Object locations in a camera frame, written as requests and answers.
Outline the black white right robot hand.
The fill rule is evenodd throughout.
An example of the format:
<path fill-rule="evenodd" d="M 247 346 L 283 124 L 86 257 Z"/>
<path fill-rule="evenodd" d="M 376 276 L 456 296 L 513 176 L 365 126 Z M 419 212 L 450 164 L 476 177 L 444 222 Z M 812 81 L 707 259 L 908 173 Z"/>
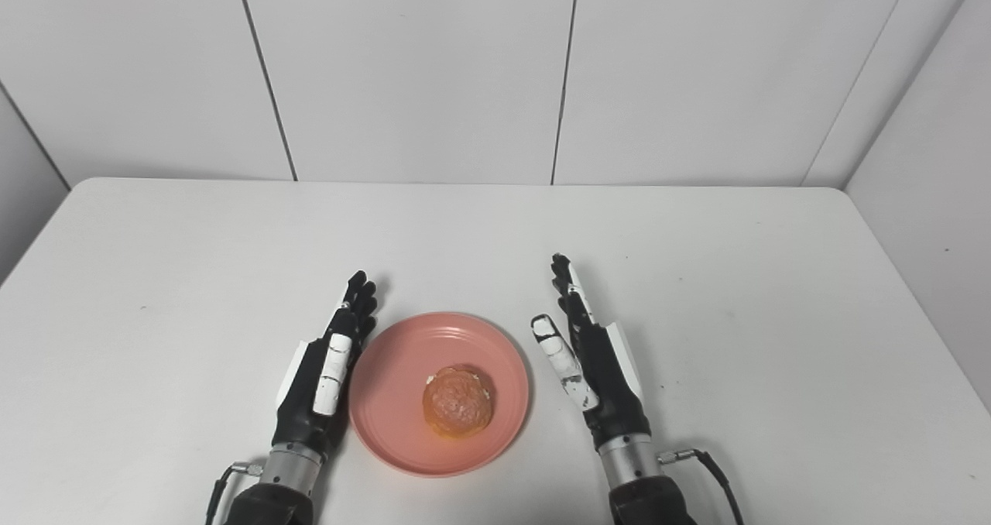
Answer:
<path fill-rule="evenodd" d="M 619 325 L 595 319 L 569 257 L 554 254 L 550 268 L 565 330 L 549 314 L 532 317 L 530 327 L 563 391 L 583 415 L 592 446 L 599 450 L 615 439 L 648 436 L 640 378 Z"/>

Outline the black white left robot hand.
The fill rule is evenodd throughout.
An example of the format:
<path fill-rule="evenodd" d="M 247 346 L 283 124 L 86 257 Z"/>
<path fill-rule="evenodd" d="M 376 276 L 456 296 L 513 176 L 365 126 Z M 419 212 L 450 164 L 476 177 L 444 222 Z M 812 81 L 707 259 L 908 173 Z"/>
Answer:
<path fill-rule="evenodd" d="M 375 282 L 358 271 L 324 334 L 297 346 L 277 394 L 273 446 L 302 446 L 323 462 L 340 446 L 351 373 L 376 325 L 375 292 Z"/>

